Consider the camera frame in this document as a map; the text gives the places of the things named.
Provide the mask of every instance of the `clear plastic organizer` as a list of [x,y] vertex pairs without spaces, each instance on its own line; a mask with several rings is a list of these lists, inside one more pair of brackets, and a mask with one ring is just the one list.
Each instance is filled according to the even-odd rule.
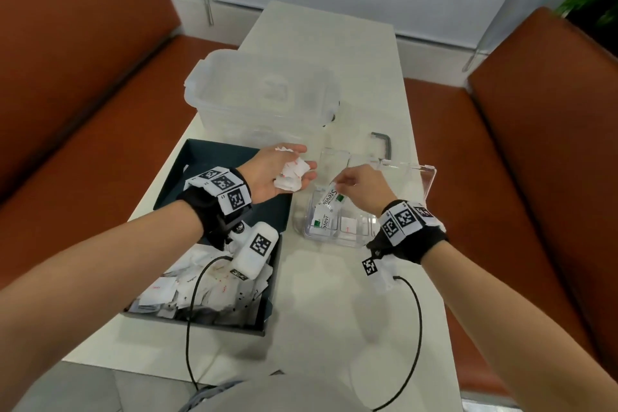
[[265,147],[308,143],[339,108],[339,82],[301,60],[220,49],[185,80],[185,101],[220,142]]
[[302,233],[308,239],[351,246],[364,246],[378,234],[380,229],[375,215],[363,212],[350,199],[344,204],[328,228],[315,225],[316,204],[328,190],[330,183],[349,166],[369,164],[382,171],[390,188],[402,199],[424,202],[436,175],[436,168],[428,165],[393,162],[368,155],[357,155],[345,150],[323,149],[318,162],[318,178],[315,189],[306,203]]

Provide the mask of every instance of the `seat cushion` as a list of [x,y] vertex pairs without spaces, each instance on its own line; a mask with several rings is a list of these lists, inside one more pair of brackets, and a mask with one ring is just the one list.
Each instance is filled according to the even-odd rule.
[[470,84],[618,379],[618,59],[539,9]]
[[180,25],[170,0],[0,0],[0,196]]
[[183,82],[232,46],[176,37],[0,207],[0,287],[129,218],[196,111]]
[[[593,353],[466,91],[406,79],[406,92],[420,162],[437,168],[427,203],[444,222],[451,243],[544,310]],[[448,320],[462,390],[507,394],[450,313]]]

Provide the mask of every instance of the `black cable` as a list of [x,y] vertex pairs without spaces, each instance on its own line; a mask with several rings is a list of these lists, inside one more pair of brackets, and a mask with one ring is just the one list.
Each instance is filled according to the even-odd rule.
[[200,280],[202,276],[206,273],[206,271],[208,270],[210,266],[212,266],[215,262],[221,259],[232,260],[232,258],[229,256],[219,256],[218,258],[216,257],[210,262],[208,262],[208,264],[206,264],[206,267],[201,270],[200,275],[197,277],[195,287],[193,288],[193,295],[191,296],[191,304],[189,305],[189,313],[187,314],[187,338],[185,340],[185,361],[187,362],[187,369],[189,370],[189,376],[191,377],[191,383],[193,383],[193,386],[195,386],[196,391],[199,391],[200,387],[197,386],[197,381],[193,377],[193,371],[191,371],[191,364],[189,363],[189,333],[191,329],[191,315],[193,314],[193,305],[195,304],[195,295],[197,294],[197,287],[200,285]]
[[403,386],[401,386],[399,388],[399,391],[397,391],[397,393],[392,398],[390,398],[388,401],[386,401],[380,407],[376,407],[375,409],[373,409],[373,412],[377,412],[378,410],[382,410],[384,407],[387,407],[388,405],[390,405],[394,400],[396,400],[399,397],[399,395],[404,391],[404,389],[406,389],[406,386],[408,385],[408,382],[410,381],[410,378],[412,377],[412,373],[414,373],[414,370],[417,367],[418,356],[421,354],[421,341],[423,340],[423,314],[421,313],[421,303],[418,300],[417,292],[414,291],[414,288],[412,288],[412,285],[410,284],[410,282],[408,282],[405,278],[403,278],[401,276],[394,276],[393,278],[395,280],[401,280],[401,281],[405,282],[406,285],[410,287],[410,290],[414,294],[414,299],[417,301],[417,308],[418,308],[418,346],[417,346],[417,355],[414,357],[414,362],[412,363],[412,369],[410,369],[410,373],[408,374],[408,377],[404,381]]

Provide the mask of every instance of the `forearm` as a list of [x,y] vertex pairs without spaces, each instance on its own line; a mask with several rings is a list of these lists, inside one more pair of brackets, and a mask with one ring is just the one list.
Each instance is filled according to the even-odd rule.
[[612,378],[524,297],[446,242],[422,266],[525,411],[615,409]]
[[202,233],[191,207],[175,202],[59,252],[0,291],[0,403],[19,398]]

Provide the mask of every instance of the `clothing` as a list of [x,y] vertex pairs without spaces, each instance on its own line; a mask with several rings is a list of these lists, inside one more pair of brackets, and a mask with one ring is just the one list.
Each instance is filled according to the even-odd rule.
[[368,412],[341,383],[282,374],[252,379],[200,403],[192,412]]

